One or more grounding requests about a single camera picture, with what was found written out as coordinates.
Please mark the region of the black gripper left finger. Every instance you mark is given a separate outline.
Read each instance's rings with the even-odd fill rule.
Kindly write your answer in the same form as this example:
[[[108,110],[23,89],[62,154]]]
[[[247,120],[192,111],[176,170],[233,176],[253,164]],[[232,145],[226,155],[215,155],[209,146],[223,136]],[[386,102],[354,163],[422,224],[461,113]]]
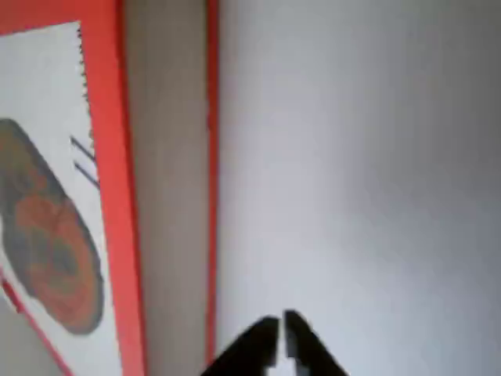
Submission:
[[[263,316],[239,334],[201,375],[266,375],[275,364],[278,339],[279,319]]]

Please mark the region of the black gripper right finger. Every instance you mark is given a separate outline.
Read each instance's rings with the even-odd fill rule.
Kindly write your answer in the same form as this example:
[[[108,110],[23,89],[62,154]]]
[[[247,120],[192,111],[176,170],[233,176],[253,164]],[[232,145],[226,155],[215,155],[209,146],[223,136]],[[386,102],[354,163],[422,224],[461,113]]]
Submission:
[[[348,376],[299,312],[286,310],[284,322],[287,357],[293,360],[296,375]]]

